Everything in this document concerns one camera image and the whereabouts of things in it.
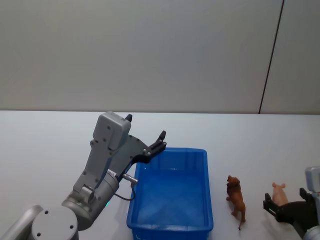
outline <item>white tabletop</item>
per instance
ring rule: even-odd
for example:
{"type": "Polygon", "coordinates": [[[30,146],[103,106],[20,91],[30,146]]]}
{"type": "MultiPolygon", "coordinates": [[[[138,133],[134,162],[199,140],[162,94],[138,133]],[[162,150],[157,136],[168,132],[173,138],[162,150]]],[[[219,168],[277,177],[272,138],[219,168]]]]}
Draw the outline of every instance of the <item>white tabletop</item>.
{"type": "MultiPolygon", "coordinates": [[[[33,204],[52,208],[66,198],[87,162],[99,114],[0,111],[0,236],[33,204]]],[[[320,116],[133,113],[130,133],[147,145],[162,130],[168,147],[208,153],[214,219],[209,239],[300,239],[292,226],[276,222],[263,209],[263,200],[265,193],[272,194],[272,182],[286,183],[290,202],[301,200],[305,168],[320,165],[320,116]],[[241,232],[226,202],[228,175],[241,181],[246,203],[241,232]]],[[[129,197],[130,184],[121,182],[118,193],[129,197]]],[[[113,197],[80,239],[131,240],[128,206],[113,197]]]]}

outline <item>blue tray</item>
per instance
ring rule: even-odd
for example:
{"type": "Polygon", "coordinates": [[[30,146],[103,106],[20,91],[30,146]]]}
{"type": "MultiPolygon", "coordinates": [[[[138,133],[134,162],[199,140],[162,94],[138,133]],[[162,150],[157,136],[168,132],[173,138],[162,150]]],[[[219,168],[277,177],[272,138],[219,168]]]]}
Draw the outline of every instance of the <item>blue tray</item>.
{"type": "Polygon", "coordinates": [[[206,240],[214,227],[207,152],[170,148],[138,163],[126,219],[134,240],[206,240]]]}

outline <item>toy pig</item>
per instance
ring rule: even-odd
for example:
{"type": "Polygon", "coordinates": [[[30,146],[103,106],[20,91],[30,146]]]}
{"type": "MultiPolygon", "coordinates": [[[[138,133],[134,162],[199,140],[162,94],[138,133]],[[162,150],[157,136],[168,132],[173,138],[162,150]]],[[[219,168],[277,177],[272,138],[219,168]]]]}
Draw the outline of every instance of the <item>toy pig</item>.
{"type": "Polygon", "coordinates": [[[229,175],[227,182],[226,193],[228,196],[226,200],[231,201],[234,206],[234,211],[231,213],[233,216],[237,217],[238,212],[241,212],[241,221],[238,227],[241,230],[241,225],[246,221],[246,205],[242,197],[240,181],[238,178],[229,175]]]}
{"type": "Polygon", "coordinates": [[[286,185],[284,183],[281,185],[277,185],[276,183],[273,182],[272,187],[273,187],[272,201],[278,206],[287,204],[288,198],[283,190],[286,187],[286,185]]]}

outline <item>gray wall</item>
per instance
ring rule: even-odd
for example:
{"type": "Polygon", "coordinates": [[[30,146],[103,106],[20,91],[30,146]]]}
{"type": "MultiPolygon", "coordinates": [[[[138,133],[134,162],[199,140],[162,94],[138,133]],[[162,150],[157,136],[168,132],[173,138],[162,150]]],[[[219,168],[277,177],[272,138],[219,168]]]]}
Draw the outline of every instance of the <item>gray wall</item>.
{"type": "MultiPolygon", "coordinates": [[[[0,109],[258,113],[281,0],[1,0],[0,109]]],[[[262,113],[320,113],[318,0],[286,0],[262,113]]]]}

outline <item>pink toy pig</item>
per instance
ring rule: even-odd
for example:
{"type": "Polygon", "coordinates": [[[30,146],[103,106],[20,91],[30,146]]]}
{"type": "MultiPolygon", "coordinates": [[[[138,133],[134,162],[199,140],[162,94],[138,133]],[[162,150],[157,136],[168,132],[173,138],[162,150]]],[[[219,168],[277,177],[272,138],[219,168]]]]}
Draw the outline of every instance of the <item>pink toy pig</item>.
{"type": "Polygon", "coordinates": [[[272,187],[273,187],[272,201],[278,206],[287,204],[288,198],[283,190],[286,187],[286,185],[284,183],[281,185],[277,185],[276,183],[273,182],[272,187]]]}

